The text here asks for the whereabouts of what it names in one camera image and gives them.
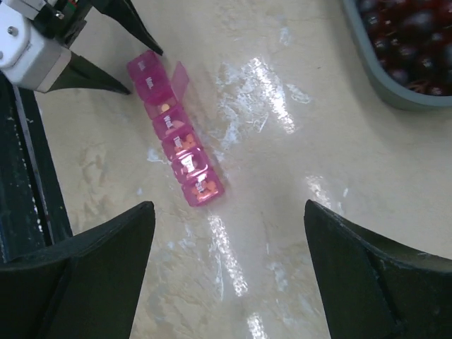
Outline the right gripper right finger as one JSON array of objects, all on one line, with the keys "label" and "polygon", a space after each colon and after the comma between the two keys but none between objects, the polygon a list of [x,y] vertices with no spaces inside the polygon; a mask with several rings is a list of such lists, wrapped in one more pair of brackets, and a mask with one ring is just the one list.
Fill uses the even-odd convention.
[{"label": "right gripper right finger", "polygon": [[332,338],[451,337],[451,260],[311,200],[304,227]]}]

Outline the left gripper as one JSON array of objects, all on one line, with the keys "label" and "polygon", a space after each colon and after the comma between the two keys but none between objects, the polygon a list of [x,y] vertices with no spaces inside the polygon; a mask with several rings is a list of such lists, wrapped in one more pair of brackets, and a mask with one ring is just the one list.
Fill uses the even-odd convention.
[{"label": "left gripper", "polygon": [[[45,37],[70,47],[85,27],[85,17],[92,7],[114,19],[156,54],[163,55],[162,48],[148,32],[130,0],[44,1],[44,6],[33,19],[33,26]],[[70,62],[50,87],[49,92],[72,88],[131,94],[131,91],[116,78],[74,52],[71,53]]]}]

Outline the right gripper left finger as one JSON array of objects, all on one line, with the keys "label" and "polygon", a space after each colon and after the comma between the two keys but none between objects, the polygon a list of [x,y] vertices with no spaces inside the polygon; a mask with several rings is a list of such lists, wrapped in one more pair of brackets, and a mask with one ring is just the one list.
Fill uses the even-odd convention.
[{"label": "right gripper left finger", "polygon": [[1,337],[129,338],[154,231],[144,201],[1,264]]}]

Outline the pink weekly pill organizer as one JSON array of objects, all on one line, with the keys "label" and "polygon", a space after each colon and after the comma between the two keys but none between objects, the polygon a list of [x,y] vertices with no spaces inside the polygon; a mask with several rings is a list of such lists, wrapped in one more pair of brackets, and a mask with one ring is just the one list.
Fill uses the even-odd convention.
[{"label": "pink weekly pill organizer", "polygon": [[177,63],[168,76],[158,55],[148,50],[130,61],[127,71],[187,203],[204,206],[221,196],[224,187],[182,105],[189,84],[184,66]]}]

